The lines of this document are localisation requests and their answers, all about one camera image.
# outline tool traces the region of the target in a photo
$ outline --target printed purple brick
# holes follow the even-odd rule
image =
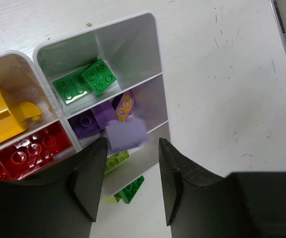
[[[109,100],[92,108],[92,112],[99,124],[100,129],[104,129],[107,126],[108,121],[118,119],[117,114],[115,113]]]
[[[106,126],[109,151],[118,153],[137,147],[148,139],[144,120],[130,117],[126,122],[110,121]]]
[[[79,139],[91,136],[100,131],[100,127],[91,110],[80,113],[68,119],[68,121]]]
[[[112,106],[115,109],[119,121],[125,122],[132,114],[134,106],[134,96],[131,90],[113,99]]]

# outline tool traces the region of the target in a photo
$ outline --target lego stud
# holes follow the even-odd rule
[[[87,116],[82,116],[80,118],[80,124],[83,126],[83,127],[89,127],[91,125],[91,120],[89,117]]]
[[[112,75],[107,75],[107,76],[105,77],[105,80],[106,80],[108,83],[112,82],[112,81],[113,81]]]
[[[102,83],[97,83],[95,85],[95,88],[98,90],[98,91],[102,91],[103,90],[103,84]]]
[[[89,73],[87,74],[87,78],[88,78],[89,80],[93,81],[94,78],[95,78],[95,74],[94,74],[93,72],[89,72]]]
[[[72,76],[70,77],[70,81],[71,81],[72,83],[77,83],[78,77],[77,77],[76,75],[72,75]]]
[[[43,138],[43,144],[46,147],[53,147],[57,143],[57,139],[53,135],[46,135]]]
[[[83,87],[77,87],[77,93],[78,94],[83,94],[84,93],[84,88]]]
[[[66,100],[71,100],[72,99],[72,94],[71,93],[66,93],[65,94]]]
[[[97,70],[100,71],[100,72],[103,72],[105,70],[105,66],[100,63],[100,64],[97,65]]]
[[[132,183],[125,187],[126,191],[131,191],[132,189]]]
[[[30,155],[39,155],[42,152],[42,147],[39,144],[31,144],[28,146],[28,153]]]
[[[26,155],[24,152],[17,151],[14,154],[12,154],[11,160],[14,164],[20,165],[25,162]]]
[[[66,83],[63,82],[63,81],[59,81],[59,82],[58,82],[58,87],[59,87],[59,88],[65,88],[65,87],[66,87]]]

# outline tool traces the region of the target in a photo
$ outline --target light purple block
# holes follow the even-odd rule
[[[113,120],[105,127],[112,153],[129,150],[148,139],[144,120],[130,117],[126,122]]]
[[[100,127],[91,110],[80,113],[68,119],[68,121],[79,139],[91,136],[100,131]]]
[[[113,108],[119,121],[125,122],[133,112],[134,95],[131,90],[119,95],[113,99]]]
[[[109,100],[92,108],[92,112],[99,124],[100,129],[104,129],[107,126],[108,121],[118,119],[117,114],[115,113]]]

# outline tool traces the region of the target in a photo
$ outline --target green lego brick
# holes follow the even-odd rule
[[[116,153],[116,154],[111,155],[110,157],[108,157],[107,158],[107,164],[105,166],[104,174],[110,172],[115,167],[117,167],[120,164],[122,164],[129,157],[130,157],[130,154],[128,153],[128,151],[123,151],[123,152],[120,152],[120,153]]]
[[[144,182],[144,177],[141,176],[119,192],[124,203],[129,204],[132,201],[133,197],[135,196],[135,194],[137,193],[138,189],[141,187],[143,182]]]
[[[108,203],[108,204],[117,204],[121,200],[121,196],[119,193],[115,194],[114,196],[103,196],[103,199]]]
[[[99,59],[87,69],[82,74],[82,78],[97,95],[102,94],[116,80],[116,77],[102,59]]]
[[[57,92],[66,104],[72,103],[92,91],[83,82],[81,76],[88,68],[89,66],[81,68],[53,82]]]

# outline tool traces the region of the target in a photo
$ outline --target plastic organizer compartment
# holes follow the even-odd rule
[[[72,146],[60,122],[0,150],[0,164],[12,179],[22,179],[54,161]]]
[[[36,168],[60,163],[102,136],[98,132],[105,122],[95,122],[93,111],[108,103],[114,110],[120,109],[115,112],[116,119],[124,120],[130,114],[143,119],[150,139],[142,148],[129,150],[131,159],[105,175],[104,194],[118,193],[157,164],[158,138],[170,138],[156,22],[151,13],[135,14],[47,41],[34,50],[33,60],[34,64],[16,51],[0,54],[0,89],[9,93],[14,102],[31,102],[42,112],[38,120],[25,119],[29,129],[0,144],[1,180],[22,179],[36,172]],[[104,90],[100,91],[100,82],[92,80],[94,74],[105,82]],[[124,97],[129,90],[134,98],[132,107]],[[72,129],[74,125],[80,127],[79,132]],[[51,136],[44,142],[40,137],[34,139],[35,134],[52,126],[60,126],[65,134],[56,134],[57,142],[67,139],[65,146],[53,151],[48,147],[53,142]],[[67,147],[71,149],[60,152]],[[54,161],[47,164],[45,156],[49,156],[46,161]],[[31,166],[34,159],[37,163]]]

